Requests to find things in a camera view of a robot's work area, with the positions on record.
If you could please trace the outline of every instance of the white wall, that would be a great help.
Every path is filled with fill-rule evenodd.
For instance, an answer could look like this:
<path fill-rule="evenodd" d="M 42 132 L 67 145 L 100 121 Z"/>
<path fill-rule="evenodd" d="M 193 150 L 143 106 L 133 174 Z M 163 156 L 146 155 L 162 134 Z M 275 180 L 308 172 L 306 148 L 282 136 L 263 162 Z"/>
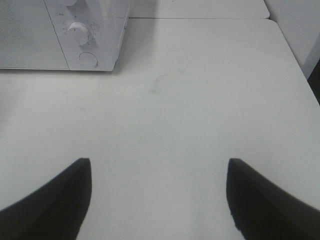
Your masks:
<path fill-rule="evenodd" d="M 320 58 L 320 0 L 265 0 L 308 78 Z"/>

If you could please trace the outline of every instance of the microwave door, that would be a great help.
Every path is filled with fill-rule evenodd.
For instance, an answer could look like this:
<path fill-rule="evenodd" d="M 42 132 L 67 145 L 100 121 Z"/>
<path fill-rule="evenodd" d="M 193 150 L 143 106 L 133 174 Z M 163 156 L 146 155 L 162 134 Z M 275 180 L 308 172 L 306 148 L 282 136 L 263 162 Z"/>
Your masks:
<path fill-rule="evenodd" d="M 68 70 L 43 0 L 0 0 L 0 68 Z"/>

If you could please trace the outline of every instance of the microwave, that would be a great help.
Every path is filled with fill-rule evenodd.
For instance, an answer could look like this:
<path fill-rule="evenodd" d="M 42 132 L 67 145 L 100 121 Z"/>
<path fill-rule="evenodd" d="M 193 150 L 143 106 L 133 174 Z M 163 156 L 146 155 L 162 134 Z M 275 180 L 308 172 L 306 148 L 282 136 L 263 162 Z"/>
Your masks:
<path fill-rule="evenodd" d="M 112 71 L 131 0 L 0 0 L 0 68 Z"/>

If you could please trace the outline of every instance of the white tabletop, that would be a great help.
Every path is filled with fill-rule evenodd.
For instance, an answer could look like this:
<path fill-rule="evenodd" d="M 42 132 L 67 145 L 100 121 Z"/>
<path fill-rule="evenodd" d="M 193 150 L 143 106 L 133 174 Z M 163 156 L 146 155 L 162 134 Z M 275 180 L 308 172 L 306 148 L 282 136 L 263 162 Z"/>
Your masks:
<path fill-rule="evenodd" d="M 320 209 L 320 109 L 270 20 L 130 19 L 114 73 L 0 78 L 0 209 L 80 157 L 79 240 L 242 239 L 229 158 Z"/>
<path fill-rule="evenodd" d="M 131 17 L 159 19 L 267 19 L 264 0 L 132 0 Z"/>

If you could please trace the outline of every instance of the microwave knob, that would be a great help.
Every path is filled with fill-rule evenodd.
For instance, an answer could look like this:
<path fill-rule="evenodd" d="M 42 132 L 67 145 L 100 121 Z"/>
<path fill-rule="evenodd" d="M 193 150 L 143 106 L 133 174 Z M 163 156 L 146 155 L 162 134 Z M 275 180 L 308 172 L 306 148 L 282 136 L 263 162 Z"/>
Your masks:
<path fill-rule="evenodd" d="M 65 6 L 72 6 L 76 4 L 78 0 L 60 0 L 60 3 L 65 5 Z"/>
<path fill-rule="evenodd" d="M 87 44 L 93 38 L 88 27 L 82 22 L 77 21 L 69 26 L 66 35 L 69 40 L 79 46 Z"/>

